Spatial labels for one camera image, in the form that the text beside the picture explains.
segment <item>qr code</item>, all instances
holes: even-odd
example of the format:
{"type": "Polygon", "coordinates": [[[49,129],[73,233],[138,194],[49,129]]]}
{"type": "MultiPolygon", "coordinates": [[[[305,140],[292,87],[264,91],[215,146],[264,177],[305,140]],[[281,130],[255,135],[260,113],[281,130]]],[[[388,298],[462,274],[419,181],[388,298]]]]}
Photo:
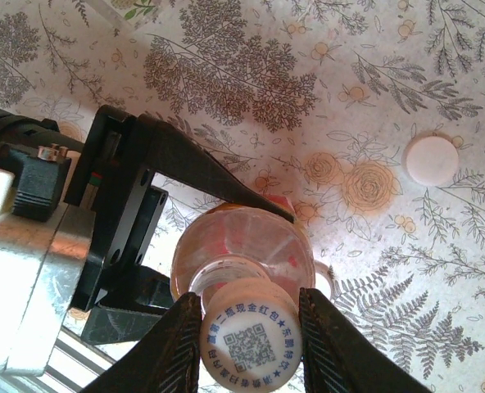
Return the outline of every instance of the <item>qr code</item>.
{"type": "Polygon", "coordinates": [[[272,345],[262,323],[239,333],[227,334],[223,338],[238,373],[275,361],[272,345]]]}

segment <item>white round tablet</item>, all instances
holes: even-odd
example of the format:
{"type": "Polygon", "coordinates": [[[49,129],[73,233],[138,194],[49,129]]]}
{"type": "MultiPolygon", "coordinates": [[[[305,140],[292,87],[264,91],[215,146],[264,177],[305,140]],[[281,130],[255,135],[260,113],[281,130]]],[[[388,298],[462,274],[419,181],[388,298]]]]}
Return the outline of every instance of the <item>white round tablet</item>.
{"type": "Polygon", "coordinates": [[[456,147],[445,138],[426,137],[406,153],[406,171],[417,183],[439,186],[452,178],[459,166],[456,147]]]}

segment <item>floral tablecloth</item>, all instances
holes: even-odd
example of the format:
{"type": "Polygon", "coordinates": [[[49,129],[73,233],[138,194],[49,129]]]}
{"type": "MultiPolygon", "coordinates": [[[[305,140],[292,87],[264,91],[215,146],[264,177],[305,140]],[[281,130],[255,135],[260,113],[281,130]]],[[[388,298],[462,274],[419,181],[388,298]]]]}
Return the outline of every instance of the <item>floral tablecloth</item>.
{"type": "MultiPolygon", "coordinates": [[[[83,0],[0,0],[0,107],[84,140],[104,103],[288,196],[334,304],[382,352],[431,391],[485,392],[485,0],[174,0],[134,32],[83,0]],[[401,166],[430,134],[460,156],[441,187],[401,166]]],[[[219,202],[156,182],[171,197],[145,264],[168,274],[180,233],[219,202]]],[[[303,391],[301,370],[284,391],[303,391]]]]}

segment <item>bottle neck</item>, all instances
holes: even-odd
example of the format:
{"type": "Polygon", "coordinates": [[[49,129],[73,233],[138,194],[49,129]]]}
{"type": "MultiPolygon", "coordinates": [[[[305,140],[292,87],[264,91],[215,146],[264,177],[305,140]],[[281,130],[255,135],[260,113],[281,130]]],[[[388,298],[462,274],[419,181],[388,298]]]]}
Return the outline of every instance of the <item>bottle neck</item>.
{"type": "Polygon", "coordinates": [[[257,262],[239,255],[223,255],[203,264],[193,275],[189,291],[201,297],[202,312],[206,313],[211,297],[227,282],[240,278],[264,278],[268,273],[257,262]]]}

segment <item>white bottle cap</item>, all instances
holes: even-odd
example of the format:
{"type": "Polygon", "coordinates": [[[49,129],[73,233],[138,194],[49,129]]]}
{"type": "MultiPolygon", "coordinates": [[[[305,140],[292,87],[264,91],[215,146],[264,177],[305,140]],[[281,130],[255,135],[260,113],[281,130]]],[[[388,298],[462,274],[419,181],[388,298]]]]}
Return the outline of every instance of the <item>white bottle cap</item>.
{"type": "Polygon", "coordinates": [[[235,393],[275,391],[301,362],[295,303],[262,278],[229,282],[211,298],[200,348],[206,370],[221,386],[235,393]]]}
{"type": "Polygon", "coordinates": [[[439,186],[456,173],[459,155],[456,147],[445,138],[426,137],[409,147],[405,165],[408,175],[417,183],[439,186]]]}

